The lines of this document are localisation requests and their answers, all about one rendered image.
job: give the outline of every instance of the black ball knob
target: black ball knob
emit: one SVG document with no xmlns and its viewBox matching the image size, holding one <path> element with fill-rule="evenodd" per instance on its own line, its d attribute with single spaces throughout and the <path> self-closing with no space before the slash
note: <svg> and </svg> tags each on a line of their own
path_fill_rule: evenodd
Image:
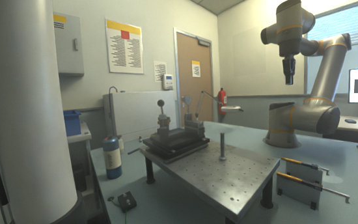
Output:
<svg viewBox="0 0 358 224">
<path fill-rule="evenodd" d="M 159 107 L 162 107 L 164 106 L 165 102 L 163 100 L 158 100 L 157 104 Z"/>
</svg>

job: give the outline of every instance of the thermostat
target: thermostat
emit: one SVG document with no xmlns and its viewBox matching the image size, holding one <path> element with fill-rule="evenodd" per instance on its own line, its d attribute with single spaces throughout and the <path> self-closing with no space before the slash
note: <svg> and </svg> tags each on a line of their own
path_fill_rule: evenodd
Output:
<svg viewBox="0 0 358 224">
<path fill-rule="evenodd" d="M 165 90 L 173 90 L 173 78 L 172 75 L 163 75 L 163 89 Z"/>
</svg>

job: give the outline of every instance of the red fire extinguisher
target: red fire extinguisher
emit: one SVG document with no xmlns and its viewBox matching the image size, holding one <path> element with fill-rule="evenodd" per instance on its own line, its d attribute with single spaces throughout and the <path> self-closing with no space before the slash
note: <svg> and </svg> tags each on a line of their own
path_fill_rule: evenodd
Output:
<svg viewBox="0 0 358 224">
<path fill-rule="evenodd" d="M 221 90 L 218 92 L 218 101 L 222 102 L 223 105 L 226 105 L 226 103 L 227 103 L 226 92 L 223 90 L 223 88 L 221 88 Z M 219 106 L 219 114 L 220 115 L 225 115 L 226 112 L 222 111 L 222 105 L 218 104 L 218 106 Z"/>
</svg>

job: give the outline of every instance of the whiteboard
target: whiteboard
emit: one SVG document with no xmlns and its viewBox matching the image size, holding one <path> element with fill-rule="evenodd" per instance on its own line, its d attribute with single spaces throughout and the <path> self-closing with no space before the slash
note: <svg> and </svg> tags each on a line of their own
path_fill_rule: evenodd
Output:
<svg viewBox="0 0 358 224">
<path fill-rule="evenodd" d="M 157 105 L 158 100 L 165 102 L 164 114 L 171 118 L 169 128 L 177 128 L 173 91 L 112 93 L 113 125 L 110 119 L 109 95 L 103 95 L 107 134 L 113 133 L 113 126 L 124 141 L 138 139 L 139 136 L 150 137 L 150 134 L 157 132 L 159 128 L 157 122 L 161 108 Z"/>
</svg>

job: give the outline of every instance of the brown wooden door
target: brown wooden door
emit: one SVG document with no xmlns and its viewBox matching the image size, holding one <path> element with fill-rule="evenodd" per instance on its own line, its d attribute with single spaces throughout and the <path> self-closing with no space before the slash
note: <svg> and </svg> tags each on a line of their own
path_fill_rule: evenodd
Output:
<svg viewBox="0 0 358 224">
<path fill-rule="evenodd" d="M 211 51 L 210 46 L 201 46 L 199 45 L 199 40 L 182 33 L 176 33 L 176 39 L 178 44 L 180 86 L 178 100 L 180 101 L 182 126 L 184 126 L 184 115 L 187 113 L 187 105 L 182 100 L 182 96 L 191 96 L 189 112 L 193 114 L 193 119 L 195 119 L 201 91 L 206 91 L 212 95 Z M 200 77 L 193 77 L 193 61 L 200 64 Z M 199 120 L 212 121 L 212 99 L 206 95 L 202 98 Z"/>
</svg>

